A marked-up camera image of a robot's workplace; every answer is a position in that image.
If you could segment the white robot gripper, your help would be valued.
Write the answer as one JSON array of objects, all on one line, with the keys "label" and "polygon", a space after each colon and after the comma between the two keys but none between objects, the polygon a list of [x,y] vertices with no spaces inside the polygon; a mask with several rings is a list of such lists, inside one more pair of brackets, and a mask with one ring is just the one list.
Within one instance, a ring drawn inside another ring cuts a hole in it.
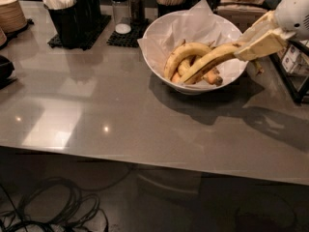
[{"label": "white robot gripper", "polygon": [[309,40],[309,0],[281,0],[275,11],[262,15],[239,37],[234,55],[240,61],[266,57],[282,50],[288,40]]}]

